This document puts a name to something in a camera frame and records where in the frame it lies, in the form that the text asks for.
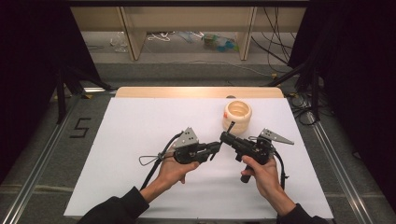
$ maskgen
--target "white table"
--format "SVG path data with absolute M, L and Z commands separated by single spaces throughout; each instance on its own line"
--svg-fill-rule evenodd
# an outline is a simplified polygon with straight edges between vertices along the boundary
M 194 129 L 201 143 L 219 141 L 223 132 L 222 111 L 231 100 L 113 98 L 64 215 L 82 217 L 109 197 L 121 197 L 132 186 L 140 188 L 152 165 L 141 166 L 138 158 L 157 155 L 175 134 L 187 127 Z M 332 218 L 287 100 L 242 100 L 250 104 L 253 115 L 247 132 L 240 137 L 257 136 L 263 128 L 268 128 L 294 141 L 293 146 L 274 142 L 285 163 L 286 175 L 290 176 L 286 192 L 308 214 Z M 254 178 L 247 184 L 240 181 L 245 164 L 236 161 L 235 156 L 234 150 L 223 144 L 213 161 L 189 173 L 185 185 L 174 185 L 152 202 L 140 218 L 276 218 L 274 209 L 257 191 Z

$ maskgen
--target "black sleeve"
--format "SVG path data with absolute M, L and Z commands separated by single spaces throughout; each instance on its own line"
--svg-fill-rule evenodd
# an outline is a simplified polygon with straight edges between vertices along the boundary
M 297 203 L 297 206 L 291 210 L 287 215 L 280 218 L 282 224 L 328 224 L 326 219 L 321 217 L 311 217 L 305 210 Z
M 134 223 L 149 208 L 139 190 L 134 187 L 123 197 L 111 197 L 96 205 L 78 224 L 123 224 Z

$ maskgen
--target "metal rail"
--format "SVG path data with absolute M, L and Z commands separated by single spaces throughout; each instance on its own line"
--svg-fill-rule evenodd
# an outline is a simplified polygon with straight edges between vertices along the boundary
M 315 120 L 312 113 L 308 113 L 307 116 L 312 122 Z M 355 213 L 355 216 L 358 219 L 359 223 L 374 223 L 373 220 L 370 218 L 364 201 L 361 199 L 361 196 L 359 195 L 351 179 L 349 178 L 343 163 L 341 163 L 336 151 L 332 147 L 332 143 L 330 142 L 330 139 L 324 131 L 320 121 L 316 122 L 313 125 L 313 128 L 321 146 L 323 147 L 326 157 L 330 165 L 332 166 L 335 176 L 337 177 L 338 182 L 340 183 L 341 188 L 343 189 L 346 198 L 349 201 L 349 204 L 353 212 Z
M 78 96 L 73 96 L 72 99 L 70 100 L 71 102 L 67 110 L 68 112 L 66 113 L 63 121 L 60 124 L 56 124 L 49 138 L 49 141 L 47 142 L 37 162 L 35 163 L 35 167 L 33 168 L 32 172 L 29 174 L 28 178 L 23 184 L 14 203 L 9 207 L 7 215 L 2 222 L 3 224 L 15 224 L 20 219 L 24 208 L 28 204 L 29 199 L 32 196 L 32 193 L 35 190 L 35 185 L 38 182 L 41 175 L 43 174 L 48 164 L 48 161 L 51 158 L 52 152 L 56 148 L 60 136 L 62 136 L 64 127 L 71 113 L 73 112 L 73 109 L 75 108 L 78 100 L 79 100 Z

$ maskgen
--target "white cup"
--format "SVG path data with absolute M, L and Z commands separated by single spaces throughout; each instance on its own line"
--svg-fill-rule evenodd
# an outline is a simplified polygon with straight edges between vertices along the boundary
M 240 100 L 231 101 L 224 107 L 223 128 L 227 131 L 231 122 L 235 125 L 231 128 L 230 133 L 238 135 L 244 133 L 248 129 L 251 118 L 251 107 Z

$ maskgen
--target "handheld controller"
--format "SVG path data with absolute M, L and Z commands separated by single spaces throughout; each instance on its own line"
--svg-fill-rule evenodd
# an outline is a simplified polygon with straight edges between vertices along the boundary
M 194 130 L 187 128 L 173 144 L 173 149 L 170 151 L 174 151 L 175 160 L 181 164 L 188 164 L 193 161 L 202 163 L 207 161 L 209 155 L 218 153 L 220 147 L 221 143 L 219 142 L 200 144 Z
M 241 139 L 229 132 L 223 132 L 220 137 L 220 141 L 231 146 L 235 149 L 236 152 L 236 160 L 241 161 L 242 156 L 247 155 L 253 158 L 256 162 L 261 165 L 264 165 L 268 162 L 270 158 L 274 157 L 274 152 L 276 149 L 272 145 L 272 140 L 277 142 L 282 142 L 286 144 L 293 145 L 294 143 L 290 140 L 271 132 L 268 129 L 263 129 L 262 132 L 256 139 L 256 142 L 251 139 Z M 242 175 L 241 181 L 247 183 L 250 179 L 250 175 Z

